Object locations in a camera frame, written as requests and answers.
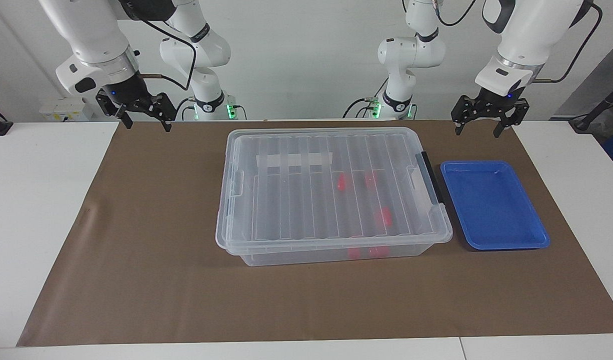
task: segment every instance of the blue plastic tray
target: blue plastic tray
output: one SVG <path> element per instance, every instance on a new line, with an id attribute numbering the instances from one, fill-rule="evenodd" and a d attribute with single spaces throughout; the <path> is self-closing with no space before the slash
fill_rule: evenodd
<path id="1" fill-rule="evenodd" d="M 549 246 L 549 235 L 508 162 L 447 161 L 441 171 L 466 241 L 473 248 Z"/>

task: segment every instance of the black band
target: black band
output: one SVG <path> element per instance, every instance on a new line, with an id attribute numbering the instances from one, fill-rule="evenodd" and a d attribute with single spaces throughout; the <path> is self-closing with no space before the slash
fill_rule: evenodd
<path id="1" fill-rule="evenodd" d="M 401 113 L 401 112 L 404 112 L 407 109 L 409 104 L 411 104 L 411 100 L 412 100 L 412 98 L 414 98 L 414 96 L 411 95 L 409 100 L 406 100 L 406 101 L 398 101 L 398 100 L 393 100 L 393 98 L 390 98 L 387 95 L 387 92 L 385 91 L 384 94 L 382 94 L 382 98 L 384 99 L 384 103 L 385 104 L 387 104 L 387 105 L 389 105 L 389 107 L 393 108 L 394 112 Z"/>
<path id="2" fill-rule="evenodd" d="M 222 105 L 222 103 L 224 103 L 224 100 L 225 100 L 225 92 L 222 91 L 222 93 L 220 93 L 220 96 L 218 96 L 218 98 L 216 98 L 213 101 L 204 102 L 201 100 L 197 100 L 196 98 L 195 103 L 199 106 L 200 109 L 202 109 L 203 112 L 214 113 L 216 112 L 216 109 L 220 105 Z"/>
<path id="3" fill-rule="evenodd" d="M 211 30 L 211 27 L 209 26 L 209 23 L 205 23 L 204 27 L 202 27 L 202 30 L 200 30 L 197 34 L 193 35 L 193 37 L 190 38 L 190 41 L 193 44 L 199 43 L 202 39 L 204 39 L 209 34 L 210 30 Z"/>
<path id="4" fill-rule="evenodd" d="M 436 27 L 435 31 L 433 31 L 433 34 L 430 34 L 428 36 L 422 36 L 420 35 L 420 32 L 416 32 L 415 36 L 418 37 L 418 39 L 420 39 L 421 42 L 423 43 L 429 43 L 430 41 L 432 41 L 433 39 L 437 38 L 438 35 L 440 34 L 440 28 Z"/>

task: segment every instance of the transparent lid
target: transparent lid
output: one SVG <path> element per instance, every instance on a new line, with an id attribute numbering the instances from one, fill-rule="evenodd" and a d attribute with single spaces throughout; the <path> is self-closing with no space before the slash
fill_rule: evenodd
<path id="1" fill-rule="evenodd" d="M 422 152 L 405 127 L 234 130 L 217 243 L 251 255 L 447 242 Z"/>

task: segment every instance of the red object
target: red object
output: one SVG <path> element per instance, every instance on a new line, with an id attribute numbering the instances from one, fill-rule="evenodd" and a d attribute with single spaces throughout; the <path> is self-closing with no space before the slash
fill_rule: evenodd
<path id="1" fill-rule="evenodd" d="M 375 225 L 378 228 L 390 228 L 393 226 L 393 217 L 391 216 L 391 210 L 387 206 L 383 206 L 379 211 L 376 211 L 375 214 Z"/>
<path id="2" fill-rule="evenodd" d="M 364 185 L 366 185 L 366 187 L 368 187 L 369 189 L 377 189 L 378 186 L 378 182 L 376 180 L 377 176 L 376 176 L 376 172 L 375 171 L 365 171 L 364 172 Z"/>
<path id="3" fill-rule="evenodd" d="M 368 248 L 368 255 L 373 258 L 386 258 L 391 253 L 388 246 L 374 246 Z"/>
<path id="4" fill-rule="evenodd" d="M 340 177 L 338 177 L 338 191 L 345 191 L 346 190 L 346 176 L 345 173 L 341 173 Z"/>
<path id="5" fill-rule="evenodd" d="M 360 252 L 360 249 L 357 247 L 348 248 L 347 253 L 348 253 L 349 260 L 362 259 L 362 253 Z"/>

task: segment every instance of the green light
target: green light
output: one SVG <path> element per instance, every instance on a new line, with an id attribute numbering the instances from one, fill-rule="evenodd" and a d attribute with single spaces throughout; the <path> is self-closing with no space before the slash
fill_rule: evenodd
<path id="1" fill-rule="evenodd" d="M 227 104 L 226 105 L 226 111 L 228 112 L 228 118 L 229 119 L 235 119 L 236 116 L 238 116 L 236 114 L 236 109 L 234 109 L 233 105 L 231 105 L 231 104 Z"/>
<path id="2" fill-rule="evenodd" d="M 380 110 L 382 110 L 382 104 L 380 104 L 379 102 L 377 104 L 375 104 L 375 107 L 373 108 L 373 119 L 377 119 L 380 117 Z"/>

